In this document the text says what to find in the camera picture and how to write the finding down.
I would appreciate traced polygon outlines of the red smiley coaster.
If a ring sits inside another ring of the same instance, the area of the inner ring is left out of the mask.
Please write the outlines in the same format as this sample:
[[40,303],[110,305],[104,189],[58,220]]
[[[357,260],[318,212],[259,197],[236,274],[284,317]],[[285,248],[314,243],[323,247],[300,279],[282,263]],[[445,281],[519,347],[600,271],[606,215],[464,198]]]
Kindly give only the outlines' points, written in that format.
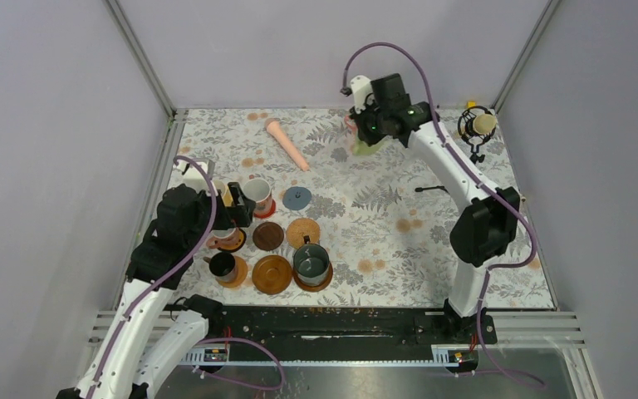
[[269,218],[277,209],[276,201],[268,197],[264,201],[258,201],[253,210],[253,216],[259,219]]

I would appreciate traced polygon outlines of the orange black smiley coaster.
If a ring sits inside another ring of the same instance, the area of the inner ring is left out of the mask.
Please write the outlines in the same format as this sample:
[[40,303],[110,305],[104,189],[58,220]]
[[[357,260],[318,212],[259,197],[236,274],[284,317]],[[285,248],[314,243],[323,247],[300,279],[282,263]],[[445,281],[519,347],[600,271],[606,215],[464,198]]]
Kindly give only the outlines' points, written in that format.
[[246,241],[246,232],[242,229],[236,229],[231,235],[218,241],[218,249],[227,253],[235,253],[245,245]]

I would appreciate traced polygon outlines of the small pink patterned mug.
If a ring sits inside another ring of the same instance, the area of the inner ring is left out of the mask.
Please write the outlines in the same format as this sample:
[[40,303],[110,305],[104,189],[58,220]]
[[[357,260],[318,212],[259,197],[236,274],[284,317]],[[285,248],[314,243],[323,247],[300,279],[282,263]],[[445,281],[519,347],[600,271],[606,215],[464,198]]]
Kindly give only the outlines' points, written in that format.
[[213,230],[206,245],[210,249],[234,252],[243,247],[245,240],[246,234],[240,228]]

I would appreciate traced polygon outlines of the dark walnut coaster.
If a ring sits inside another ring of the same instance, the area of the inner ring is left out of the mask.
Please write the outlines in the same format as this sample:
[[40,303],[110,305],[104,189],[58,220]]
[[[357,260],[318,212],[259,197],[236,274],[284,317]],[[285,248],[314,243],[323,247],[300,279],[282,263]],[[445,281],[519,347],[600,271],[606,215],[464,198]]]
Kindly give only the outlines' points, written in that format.
[[254,245],[263,251],[272,251],[280,247],[285,239],[282,226],[274,222],[263,222],[253,231]]

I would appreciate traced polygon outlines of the pink mug back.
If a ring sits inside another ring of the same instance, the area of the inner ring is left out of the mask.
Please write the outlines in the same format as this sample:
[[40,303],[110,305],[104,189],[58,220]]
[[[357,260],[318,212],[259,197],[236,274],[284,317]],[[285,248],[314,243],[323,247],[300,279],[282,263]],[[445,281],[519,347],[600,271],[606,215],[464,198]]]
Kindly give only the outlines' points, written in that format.
[[344,124],[349,129],[352,135],[357,135],[357,126],[353,119],[351,119],[349,116],[345,116]]

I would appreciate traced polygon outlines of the light green mug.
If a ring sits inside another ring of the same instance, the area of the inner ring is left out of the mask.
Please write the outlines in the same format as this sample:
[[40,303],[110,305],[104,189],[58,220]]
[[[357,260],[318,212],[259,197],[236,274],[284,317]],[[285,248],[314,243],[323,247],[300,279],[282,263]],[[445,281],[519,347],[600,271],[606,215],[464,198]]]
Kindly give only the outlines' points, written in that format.
[[380,141],[374,145],[368,145],[358,136],[355,137],[354,143],[351,145],[351,153],[354,156],[369,156],[374,155],[385,144],[384,141]]

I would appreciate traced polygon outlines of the black mug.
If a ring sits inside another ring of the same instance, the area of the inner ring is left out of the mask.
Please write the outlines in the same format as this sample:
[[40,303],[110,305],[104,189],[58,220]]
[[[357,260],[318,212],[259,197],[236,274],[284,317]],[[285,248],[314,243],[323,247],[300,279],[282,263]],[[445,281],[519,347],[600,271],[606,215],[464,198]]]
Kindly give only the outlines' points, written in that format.
[[232,283],[238,276],[236,259],[230,253],[219,252],[212,257],[203,257],[209,272],[220,283]]

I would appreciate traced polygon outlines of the light brown round coaster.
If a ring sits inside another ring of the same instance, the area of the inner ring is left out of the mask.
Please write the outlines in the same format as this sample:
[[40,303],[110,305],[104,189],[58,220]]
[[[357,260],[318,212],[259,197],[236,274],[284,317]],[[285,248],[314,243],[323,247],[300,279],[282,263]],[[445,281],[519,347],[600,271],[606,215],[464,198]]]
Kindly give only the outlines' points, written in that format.
[[238,256],[234,256],[234,275],[233,280],[225,281],[221,278],[216,278],[218,284],[225,288],[237,288],[239,287],[248,276],[247,262]]

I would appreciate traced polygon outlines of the woven rattan coaster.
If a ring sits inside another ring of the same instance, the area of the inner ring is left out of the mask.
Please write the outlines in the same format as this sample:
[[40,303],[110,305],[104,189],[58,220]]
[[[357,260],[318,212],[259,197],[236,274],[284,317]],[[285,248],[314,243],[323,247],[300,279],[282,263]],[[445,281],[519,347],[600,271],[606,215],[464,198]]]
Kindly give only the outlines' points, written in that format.
[[304,244],[319,244],[321,228],[314,219],[295,219],[286,229],[286,238],[294,249],[299,249]]

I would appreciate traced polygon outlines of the blue-grey smiley coaster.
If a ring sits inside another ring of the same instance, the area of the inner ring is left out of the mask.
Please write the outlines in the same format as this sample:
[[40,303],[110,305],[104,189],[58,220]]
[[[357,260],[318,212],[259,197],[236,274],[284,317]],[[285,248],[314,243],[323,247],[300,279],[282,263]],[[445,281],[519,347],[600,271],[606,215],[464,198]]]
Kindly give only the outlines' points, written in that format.
[[282,204],[289,210],[305,209],[312,201],[312,192],[301,186],[288,188],[282,196]]

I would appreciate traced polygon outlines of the brown ceramic saucer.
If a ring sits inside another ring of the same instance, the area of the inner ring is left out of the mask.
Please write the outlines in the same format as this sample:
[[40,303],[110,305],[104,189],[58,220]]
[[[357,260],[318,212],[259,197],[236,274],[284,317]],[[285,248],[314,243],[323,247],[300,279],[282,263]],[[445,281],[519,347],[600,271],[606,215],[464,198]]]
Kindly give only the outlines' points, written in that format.
[[252,281],[254,287],[261,293],[266,295],[282,293],[292,281],[292,267],[282,256],[265,256],[254,264]]
[[300,289],[302,289],[304,291],[307,291],[307,292],[311,292],[311,293],[322,291],[323,289],[328,287],[329,284],[331,283],[332,279],[333,279],[333,274],[334,274],[333,265],[329,264],[328,270],[327,270],[327,274],[326,274],[326,277],[324,278],[324,280],[320,284],[318,284],[316,286],[310,286],[310,285],[305,284],[303,281],[301,281],[301,279],[299,278],[299,275],[297,274],[297,272],[295,272],[295,271],[292,272],[294,283]]

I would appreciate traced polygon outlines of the dark green mug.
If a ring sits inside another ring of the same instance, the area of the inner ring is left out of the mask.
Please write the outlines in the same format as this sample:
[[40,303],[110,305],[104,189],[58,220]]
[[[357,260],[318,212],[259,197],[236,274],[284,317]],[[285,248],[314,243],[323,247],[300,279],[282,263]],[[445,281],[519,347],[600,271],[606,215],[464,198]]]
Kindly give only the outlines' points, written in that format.
[[320,244],[304,244],[292,256],[293,271],[310,286],[324,280],[330,262],[328,252]]

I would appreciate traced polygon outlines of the yellow mug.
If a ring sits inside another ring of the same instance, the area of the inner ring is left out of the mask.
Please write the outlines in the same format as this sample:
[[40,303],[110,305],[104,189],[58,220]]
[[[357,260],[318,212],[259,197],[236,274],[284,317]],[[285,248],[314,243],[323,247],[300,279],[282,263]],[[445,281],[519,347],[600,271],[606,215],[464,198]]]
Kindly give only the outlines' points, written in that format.
[[216,190],[216,195],[222,200],[225,207],[233,205],[233,197],[230,193],[229,187],[221,180],[214,180],[213,186]]

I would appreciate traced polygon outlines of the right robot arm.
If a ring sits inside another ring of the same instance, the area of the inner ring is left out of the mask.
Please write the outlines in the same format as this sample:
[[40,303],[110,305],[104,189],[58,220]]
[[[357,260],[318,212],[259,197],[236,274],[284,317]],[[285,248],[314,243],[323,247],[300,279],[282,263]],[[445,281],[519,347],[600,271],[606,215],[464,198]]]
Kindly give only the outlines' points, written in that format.
[[355,76],[341,92],[353,99],[349,117],[356,125],[356,148],[399,141],[427,164],[459,211],[449,234],[459,265],[445,304],[452,313],[443,329],[451,341],[464,342],[476,331],[473,315],[482,302],[485,269],[504,255],[517,233],[519,194],[485,177],[448,135],[432,105],[411,101],[399,74],[375,80]]

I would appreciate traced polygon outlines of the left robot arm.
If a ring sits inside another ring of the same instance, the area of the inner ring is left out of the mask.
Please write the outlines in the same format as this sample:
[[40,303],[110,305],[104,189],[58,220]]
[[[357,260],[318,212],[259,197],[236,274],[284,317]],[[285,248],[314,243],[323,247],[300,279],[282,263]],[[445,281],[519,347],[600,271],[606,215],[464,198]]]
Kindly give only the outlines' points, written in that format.
[[160,314],[193,256],[207,240],[222,200],[214,186],[179,185],[163,193],[157,216],[130,256],[115,321],[80,381],[60,398],[153,398],[183,356],[198,342],[223,334],[223,305],[192,295],[173,326],[148,344]]

